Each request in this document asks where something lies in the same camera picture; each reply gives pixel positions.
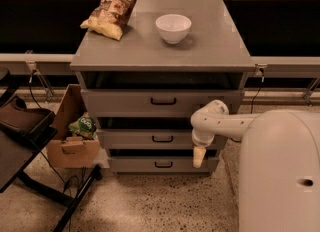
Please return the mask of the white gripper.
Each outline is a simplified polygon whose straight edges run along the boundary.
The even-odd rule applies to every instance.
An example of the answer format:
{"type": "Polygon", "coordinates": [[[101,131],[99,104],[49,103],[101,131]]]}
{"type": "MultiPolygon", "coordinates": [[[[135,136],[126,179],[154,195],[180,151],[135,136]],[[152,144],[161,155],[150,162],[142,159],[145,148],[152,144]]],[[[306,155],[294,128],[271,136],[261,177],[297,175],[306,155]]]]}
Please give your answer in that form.
{"type": "Polygon", "coordinates": [[[192,141],[195,145],[193,149],[193,167],[200,168],[206,154],[206,148],[212,144],[214,135],[192,130],[192,141]]]}

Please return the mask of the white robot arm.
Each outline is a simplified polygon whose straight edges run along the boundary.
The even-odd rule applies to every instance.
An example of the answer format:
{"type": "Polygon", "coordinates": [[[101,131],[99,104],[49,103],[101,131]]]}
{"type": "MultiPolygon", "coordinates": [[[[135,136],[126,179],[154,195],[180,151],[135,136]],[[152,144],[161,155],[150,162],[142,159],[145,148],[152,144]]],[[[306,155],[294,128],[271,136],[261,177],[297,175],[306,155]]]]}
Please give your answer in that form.
{"type": "Polygon", "coordinates": [[[320,232],[320,115],[231,115],[214,100],[191,116],[193,166],[215,136],[241,142],[239,232],[320,232]]]}

